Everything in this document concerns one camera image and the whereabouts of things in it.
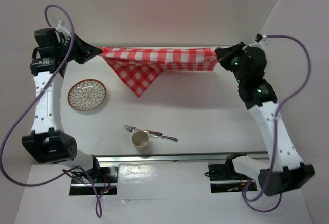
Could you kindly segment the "red white checkered cloth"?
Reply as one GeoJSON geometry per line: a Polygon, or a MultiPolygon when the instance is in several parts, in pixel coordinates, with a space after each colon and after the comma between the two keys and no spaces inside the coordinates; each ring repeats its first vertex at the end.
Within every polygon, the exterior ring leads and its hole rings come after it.
{"type": "Polygon", "coordinates": [[[164,71],[214,71],[218,63],[211,48],[114,48],[100,54],[121,81],[141,97],[164,71]]]}

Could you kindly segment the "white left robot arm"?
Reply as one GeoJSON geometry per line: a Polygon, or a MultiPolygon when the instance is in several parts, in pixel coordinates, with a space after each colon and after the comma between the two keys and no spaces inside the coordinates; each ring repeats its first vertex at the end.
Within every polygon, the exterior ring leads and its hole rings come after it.
{"type": "Polygon", "coordinates": [[[101,50],[76,35],[53,29],[38,30],[34,36],[38,46],[30,70],[38,100],[31,132],[22,137],[22,145],[39,164],[82,167],[84,178],[96,182],[101,178],[99,162],[96,156],[80,151],[75,138],[64,132],[60,106],[67,63],[83,64],[101,50]]]}

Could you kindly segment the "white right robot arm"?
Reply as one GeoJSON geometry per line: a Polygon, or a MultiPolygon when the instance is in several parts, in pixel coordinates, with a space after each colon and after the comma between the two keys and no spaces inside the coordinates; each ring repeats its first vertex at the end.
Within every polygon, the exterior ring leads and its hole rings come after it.
{"type": "Polygon", "coordinates": [[[270,159],[270,165],[266,165],[243,153],[228,156],[225,175],[235,179],[243,174],[254,179],[266,196],[302,187],[315,170],[296,151],[278,111],[276,94],[264,79],[267,64],[264,50],[239,43],[218,48],[215,53],[219,64],[235,76],[239,96],[260,129],[270,159]]]}

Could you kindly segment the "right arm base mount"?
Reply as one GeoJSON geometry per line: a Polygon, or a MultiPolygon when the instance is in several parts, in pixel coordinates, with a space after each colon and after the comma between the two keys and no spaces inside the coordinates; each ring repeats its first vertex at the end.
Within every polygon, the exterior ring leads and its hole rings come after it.
{"type": "Polygon", "coordinates": [[[211,193],[241,192],[249,182],[245,175],[229,175],[223,164],[210,164],[204,173],[210,180],[211,193]]]}

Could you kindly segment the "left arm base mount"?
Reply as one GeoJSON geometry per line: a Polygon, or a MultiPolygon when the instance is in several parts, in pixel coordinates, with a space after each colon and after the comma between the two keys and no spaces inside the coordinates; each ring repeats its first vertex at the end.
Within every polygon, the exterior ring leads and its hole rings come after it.
{"type": "MultiPolygon", "coordinates": [[[[116,195],[119,167],[101,167],[98,176],[92,176],[93,183],[98,195],[116,195]]],[[[94,195],[91,183],[85,176],[78,172],[69,174],[71,177],[70,196],[90,196],[94,195]]]]}

